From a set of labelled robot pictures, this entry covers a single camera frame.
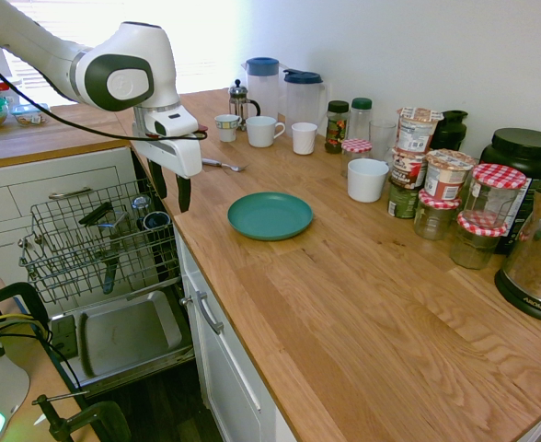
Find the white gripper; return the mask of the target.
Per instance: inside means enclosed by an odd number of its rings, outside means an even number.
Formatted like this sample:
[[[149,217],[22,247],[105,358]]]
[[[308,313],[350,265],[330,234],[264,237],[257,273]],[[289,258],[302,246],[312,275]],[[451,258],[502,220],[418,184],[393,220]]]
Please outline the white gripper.
[[[178,207],[181,213],[190,209],[191,177],[202,170],[200,141],[192,136],[174,140],[132,140],[134,149],[145,156],[155,191],[167,198],[167,184],[162,167],[177,174]]]

